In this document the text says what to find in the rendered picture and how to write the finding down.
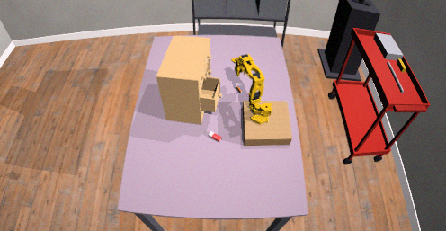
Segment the red and white eraser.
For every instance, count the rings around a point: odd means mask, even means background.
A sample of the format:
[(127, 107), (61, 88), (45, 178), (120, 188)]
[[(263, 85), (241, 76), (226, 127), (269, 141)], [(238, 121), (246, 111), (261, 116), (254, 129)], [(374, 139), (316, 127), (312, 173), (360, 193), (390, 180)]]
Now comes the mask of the red and white eraser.
[(215, 133), (213, 133), (213, 132), (210, 132), (210, 133), (209, 133), (209, 137), (214, 138), (214, 139), (217, 140), (218, 142), (220, 142), (220, 140), (222, 139), (222, 137), (220, 137), (219, 135), (217, 135), (217, 134), (215, 134)]

